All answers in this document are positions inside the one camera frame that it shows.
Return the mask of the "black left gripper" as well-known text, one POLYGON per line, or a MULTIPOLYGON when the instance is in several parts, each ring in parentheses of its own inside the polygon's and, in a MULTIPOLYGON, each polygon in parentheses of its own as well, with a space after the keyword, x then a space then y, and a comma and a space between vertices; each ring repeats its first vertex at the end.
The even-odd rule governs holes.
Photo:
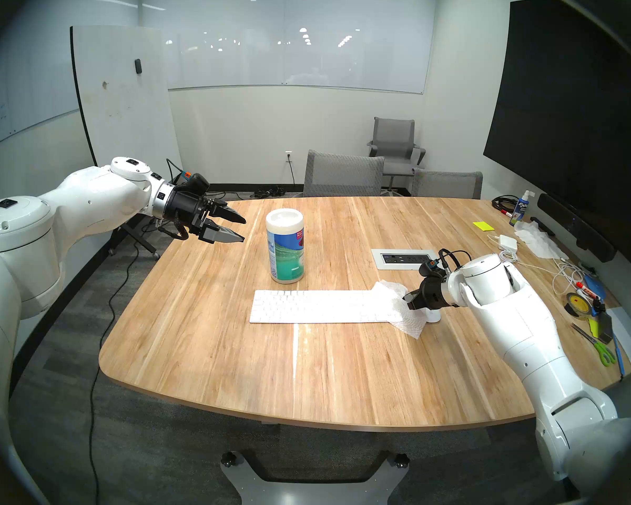
POLYGON ((175 185, 165 204, 163 219, 174 224, 177 234, 165 227, 163 233, 178 240, 187 240, 194 234, 199 240, 211 244, 242 243, 243 236, 207 218, 208 214, 210 218, 246 224, 246 219, 228 206, 227 201, 206 198, 208 188, 208 184, 175 185))

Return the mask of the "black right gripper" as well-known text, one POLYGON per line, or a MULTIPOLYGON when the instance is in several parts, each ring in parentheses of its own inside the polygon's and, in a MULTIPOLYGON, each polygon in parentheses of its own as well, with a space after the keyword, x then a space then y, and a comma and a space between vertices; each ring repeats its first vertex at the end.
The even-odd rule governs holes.
POLYGON ((425 277, 415 292, 408 292, 402 299, 409 310, 439 310, 457 307, 455 298, 449 291, 447 280, 441 277, 425 277))

